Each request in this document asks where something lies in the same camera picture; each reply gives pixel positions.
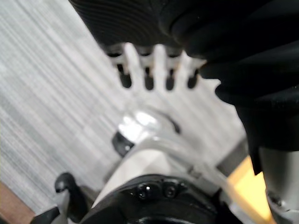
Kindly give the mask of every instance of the yellow surface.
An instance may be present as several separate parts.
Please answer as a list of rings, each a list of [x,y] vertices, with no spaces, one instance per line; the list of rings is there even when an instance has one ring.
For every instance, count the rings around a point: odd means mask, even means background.
[[[240,201],[244,201],[246,207],[249,206],[249,216],[258,224],[275,223],[266,198],[263,174],[254,175],[249,156],[228,177],[228,182],[240,196]]]

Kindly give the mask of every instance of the brown wooden surface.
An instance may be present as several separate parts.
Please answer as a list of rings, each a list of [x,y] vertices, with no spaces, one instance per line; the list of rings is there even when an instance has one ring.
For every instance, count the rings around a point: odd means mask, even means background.
[[[8,224],[29,224],[34,213],[5,184],[0,182],[0,216]]]

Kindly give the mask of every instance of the black screw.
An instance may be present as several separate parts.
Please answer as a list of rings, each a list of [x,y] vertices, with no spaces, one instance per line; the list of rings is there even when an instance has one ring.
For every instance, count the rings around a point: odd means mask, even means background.
[[[137,195],[141,200],[149,199],[151,196],[151,187],[147,184],[140,184],[137,187]]]
[[[175,185],[166,185],[164,187],[164,196],[167,198],[174,198],[177,195],[177,188]]]

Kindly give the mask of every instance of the black plastic cap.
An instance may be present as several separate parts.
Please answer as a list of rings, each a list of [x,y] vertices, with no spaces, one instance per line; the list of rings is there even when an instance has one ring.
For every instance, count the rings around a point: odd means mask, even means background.
[[[55,181],[55,191],[57,193],[68,190],[70,193],[70,203],[67,217],[74,223],[79,223],[87,214],[87,203],[81,189],[76,184],[75,178],[70,173],[61,174]]]

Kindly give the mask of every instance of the white metal part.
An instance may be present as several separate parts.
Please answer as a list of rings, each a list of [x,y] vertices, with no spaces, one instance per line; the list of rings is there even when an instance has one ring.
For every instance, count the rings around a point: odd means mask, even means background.
[[[136,108],[126,112],[118,125],[118,131],[135,144],[161,130],[173,132],[174,126],[165,116],[148,107]]]

